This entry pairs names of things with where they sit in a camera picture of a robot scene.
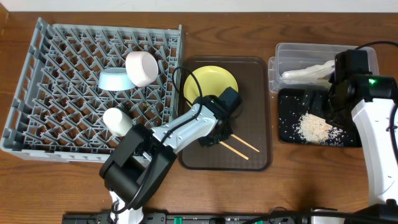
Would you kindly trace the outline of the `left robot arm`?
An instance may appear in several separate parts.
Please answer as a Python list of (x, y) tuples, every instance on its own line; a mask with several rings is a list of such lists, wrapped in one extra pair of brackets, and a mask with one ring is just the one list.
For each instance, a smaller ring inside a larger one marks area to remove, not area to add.
[(188, 112), (167, 124), (132, 126), (99, 171), (113, 200), (107, 223), (140, 223), (142, 207), (177, 154), (193, 141), (210, 147), (227, 140), (233, 133), (229, 118), (241, 102), (239, 93), (228, 87), (220, 96), (199, 96)]

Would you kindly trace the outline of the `yellow plate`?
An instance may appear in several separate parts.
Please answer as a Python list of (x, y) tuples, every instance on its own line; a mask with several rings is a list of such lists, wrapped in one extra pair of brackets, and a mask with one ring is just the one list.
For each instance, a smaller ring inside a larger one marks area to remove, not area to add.
[[(225, 68), (208, 65), (194, 70), (193, 74), (201, 86), (203, 96), (220, 96), (227, 87), (238, 91), (235, 77)], [(191, 104), (200, 96), (197, 84), (191, 75), (185, 80), (183, 94)]]

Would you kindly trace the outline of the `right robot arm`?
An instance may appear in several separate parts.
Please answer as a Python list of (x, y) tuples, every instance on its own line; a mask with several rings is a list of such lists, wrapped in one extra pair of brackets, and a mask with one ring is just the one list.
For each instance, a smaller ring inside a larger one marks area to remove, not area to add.
[(373, 75), (365, 50), (335, 56), (335, 71), (324, 98), (313, 95), (308, 112), (345, 131), (357, 131), (369, 183), (369, 205), (354, 213), (319, 208), (306, 223), (397, 223), (397, 83)]

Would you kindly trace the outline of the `white cup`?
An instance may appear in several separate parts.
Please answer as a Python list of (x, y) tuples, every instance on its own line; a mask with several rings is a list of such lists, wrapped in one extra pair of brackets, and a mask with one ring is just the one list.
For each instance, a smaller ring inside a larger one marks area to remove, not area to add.
[(116, 137), (123, 137), (133, 127), (132, 119), (118, 108), (109, 108), (104, 112), (103, 121)]

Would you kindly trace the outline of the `white bowl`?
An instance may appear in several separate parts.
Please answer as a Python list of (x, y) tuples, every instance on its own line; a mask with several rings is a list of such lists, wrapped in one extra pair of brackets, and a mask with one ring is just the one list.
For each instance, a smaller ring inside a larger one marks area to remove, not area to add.
[(145, 51), (130, 52), (126, 56), (126, 71), (130, 81), (137, 87), (153, 83), (159, 72), (157, 61)]

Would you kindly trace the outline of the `wooden chopstick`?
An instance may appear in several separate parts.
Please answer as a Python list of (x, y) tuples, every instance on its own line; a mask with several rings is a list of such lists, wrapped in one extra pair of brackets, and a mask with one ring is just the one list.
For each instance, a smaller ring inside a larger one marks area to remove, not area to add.
[(242, 154), (241, 152), (239, 152), (238, 150), (236, 150), (235, 148), (231, 147), (230, 145), (226, 144), (225, 142), (221, 141), (220, 144), (226, 148), (228, 148), (230, 151), (233, 151), (235, 154), (237, 154), (238, 156), (242, 157), (245, 160), (248, 160), (248, 156)]
[(231, 137), (235, 138), (236, 140), (238, 140), (239, 142), (243, 143), (244, 145), (246, 145), (247, 147), (250, 147), (251, 149), (253, 149), (256, 152), (260, 152), (260, 150), (258, 150), (257, 148), (255, 148), (254, 146), (252, 146), (251, 144), (249, 144), (248, 142), (246, 142), (245, 140), (241, 139), (240, 137), (238, 137), (235, 134), (231, 134)]

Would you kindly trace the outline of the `light blue bowl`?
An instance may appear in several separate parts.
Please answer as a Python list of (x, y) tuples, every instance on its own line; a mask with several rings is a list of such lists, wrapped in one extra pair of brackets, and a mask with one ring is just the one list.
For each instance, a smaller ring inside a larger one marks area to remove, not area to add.
[(106, 68), (99, 74), (98, 87), (108, 91), (124, 91), (135, 87), (122, 67)]

